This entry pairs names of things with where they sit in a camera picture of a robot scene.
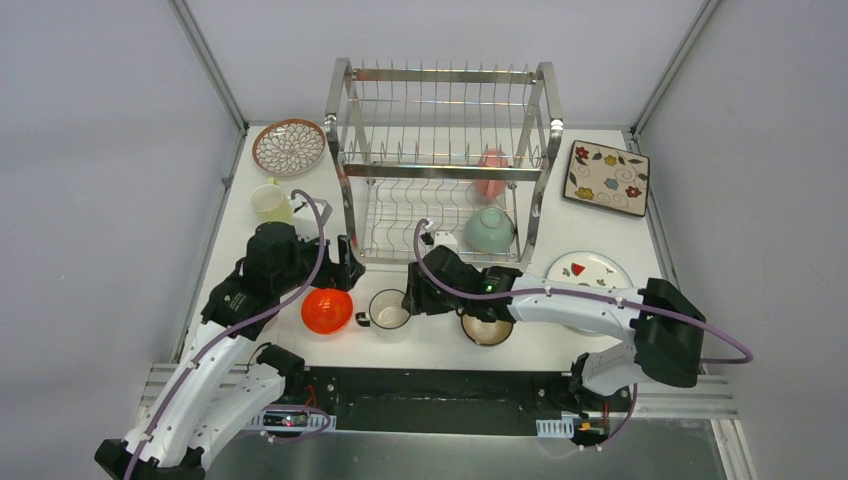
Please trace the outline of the mint green bowl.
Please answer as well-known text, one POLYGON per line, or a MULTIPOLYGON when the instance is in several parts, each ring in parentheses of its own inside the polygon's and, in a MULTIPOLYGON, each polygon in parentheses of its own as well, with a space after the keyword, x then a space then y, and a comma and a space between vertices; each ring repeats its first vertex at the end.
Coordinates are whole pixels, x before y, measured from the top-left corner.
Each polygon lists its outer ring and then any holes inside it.
POLYGON ((497 207, 475 210, 464 226, 464 239, 475 250, 487 254, 507 253, 516 229, 507 213, 497 207))

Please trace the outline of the white ribbed mug black rim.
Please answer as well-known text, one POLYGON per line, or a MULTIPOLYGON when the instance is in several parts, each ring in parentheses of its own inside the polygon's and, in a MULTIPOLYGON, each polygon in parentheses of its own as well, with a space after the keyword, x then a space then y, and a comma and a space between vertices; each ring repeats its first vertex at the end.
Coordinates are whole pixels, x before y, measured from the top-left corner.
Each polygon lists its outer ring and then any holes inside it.
POLYGON ((397 289, 384 289, 375 294, 366 311, 357 312, 354 320, 359 327, 367 328, 384 342, 398 343, 411 332, 411 314, 404 308, 405 293, 397 289))

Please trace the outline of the light green mug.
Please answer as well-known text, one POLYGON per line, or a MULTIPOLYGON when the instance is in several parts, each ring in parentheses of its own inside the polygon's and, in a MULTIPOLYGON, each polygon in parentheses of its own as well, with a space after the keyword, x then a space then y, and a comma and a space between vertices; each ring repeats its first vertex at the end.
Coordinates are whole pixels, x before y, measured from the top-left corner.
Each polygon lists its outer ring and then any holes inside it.
POLYGON ((289 196, 273 177, 252 191, 249 207, 261 223, 294 221, 289 196))

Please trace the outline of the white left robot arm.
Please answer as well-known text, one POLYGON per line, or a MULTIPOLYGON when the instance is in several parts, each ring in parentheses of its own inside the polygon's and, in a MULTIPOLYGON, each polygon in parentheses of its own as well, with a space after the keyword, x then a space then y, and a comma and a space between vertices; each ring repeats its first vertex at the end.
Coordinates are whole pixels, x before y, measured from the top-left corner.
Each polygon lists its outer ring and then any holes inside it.
POLYGON ((224 447, 264 407, 297 402, 305 390, 300 356, 267 347, 221 399, 224 377, 265 325, 310 287, 349 291, 364 274, 352 241, 337 238, 338 261, 321 227, 311 235, 266 222, 245 255, 209 295, 185 357, 153 407, 124 437, 106 439, 95 461, 113 479, 202 479, 224 447))

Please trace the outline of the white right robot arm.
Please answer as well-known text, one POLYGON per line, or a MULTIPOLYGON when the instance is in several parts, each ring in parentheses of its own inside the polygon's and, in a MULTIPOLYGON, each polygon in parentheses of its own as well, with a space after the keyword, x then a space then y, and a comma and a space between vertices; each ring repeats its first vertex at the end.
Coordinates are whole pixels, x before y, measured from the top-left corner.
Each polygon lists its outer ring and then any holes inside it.
POLYGON ((642 381, 692 388, 698 380, 705 316, 663 279, 642 288, 568 285, 514 268, 478 270, 438 246, 409 263, 402 304, 412 315, 550 323, 617 339, 572 363, 567 393, 583 410, 642 381))

